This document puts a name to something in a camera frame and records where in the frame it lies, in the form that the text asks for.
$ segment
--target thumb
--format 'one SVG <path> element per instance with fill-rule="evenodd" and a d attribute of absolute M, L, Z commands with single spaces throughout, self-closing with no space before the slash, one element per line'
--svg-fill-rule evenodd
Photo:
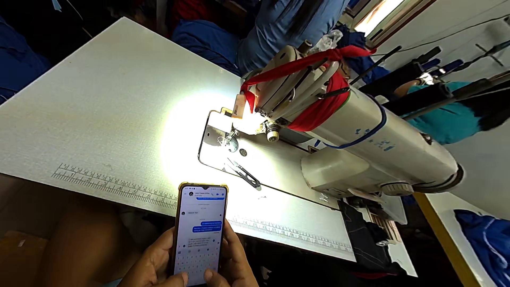
<path fill-rule="evenodd" d="M 203 278 L 206 280 L 208 287 L 230 287 L 223 276 L 209 268 L 203 273 Z"/>
<path fill-rule="evenodd" d="M 158 284 L 157 286 L 159 287 L 185 287 L 186 285 L 188 284 L 188 273 L 179 273 L 179 274 L 175 274 L 175 275 L 172 275 L 168 278 L 166 278 L 166 280 L 161 283 L 161 284 Z"/>

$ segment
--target window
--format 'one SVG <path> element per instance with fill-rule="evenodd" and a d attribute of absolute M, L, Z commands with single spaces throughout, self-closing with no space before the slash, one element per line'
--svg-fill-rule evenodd
<path fill-rule="evenodd" d="M 364 32 L 368 48 L 380 46 L 436 0 L 351 0 L 342 23 Z"/>
<path fill-rule="evenodd" d="M 364 32 L 365 36 L 368 36 L 370 32 L 403 1 L 404 0 L 382 0 L 354 29 L 358 32 Z"/>

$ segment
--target blue wire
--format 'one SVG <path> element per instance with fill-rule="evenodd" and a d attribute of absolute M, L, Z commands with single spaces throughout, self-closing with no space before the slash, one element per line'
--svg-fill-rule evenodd
<path fill-rule="evenodd" d="M 367 94 L 367 96 L 374 101 L 374 103 L 376 103 L 376 105 L 379 107 L 379 110 L 381 110 L 381 122 L 373 129 L 371 130 L 370 132 L 364 134 L 362 137 L 358 138 L 357 140 L 355 141 L 352 141 L 352 142 L 348 142 L 348 143 L 344 143 L 343 145 L 341 146 L 330 146 L 328 145 L 327 143 L 324 143 L 327 147 L 330 147 L 330 148 L 334 148 L 334 149 L 338 149 L 338 150 L 341 150 L 341 149 L 344 149 L 344 148 L 348 148 L 348 147 L 351 147 L 351 146 L 354 146 L 356 144 L 359 144 L 360 142 L 364 141 L 365 139 L 371 137 L 373 134 L 375 134 L 376 132 L 378 132 L 381 128 L 384 127 L 384 125 L 386 124 L 386 120 L 387 120 L 387 117 L 386 117 L 386 111 L 384 110 L 384 107 L 381 106 L 381 104 L 374 98 L 372 97 L 371 95 Z"/>

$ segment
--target smartphone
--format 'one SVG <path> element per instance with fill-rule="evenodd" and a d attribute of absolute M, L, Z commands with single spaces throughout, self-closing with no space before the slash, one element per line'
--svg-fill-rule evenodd
<path fill-rule="evenodd" d="M 188 273 L 187 286 L 206 286 L 207 268 L 218 271 L 228 187 L 183 182 L 179 186 L 168 273 Z"/>

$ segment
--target chat bubble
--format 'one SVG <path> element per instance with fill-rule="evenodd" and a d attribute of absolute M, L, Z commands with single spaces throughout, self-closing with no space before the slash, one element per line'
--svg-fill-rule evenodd
<path fill-rule="evenodd" d="M 207 246 L 209 241 L 211 240 L 210 237 L 202 237 L 202 238 L 191 238 L 188 240 L 188 247 L 202 247 Z"/>
<path fill-rule="evenodd" d="M 197 197 L 197 200 L 224 200 L 225 197 Z"/>
<path fill-rule="evenodd" d="M 221 225 L 221 221 L 202 221 L 201 226 Z"/>
<path fill-rule="evenodd" d="M 220 231 L 221 225 L 213 225 L 213 226 L 193 226 L 193 232 L 211 232 L 211 231 Z"/>

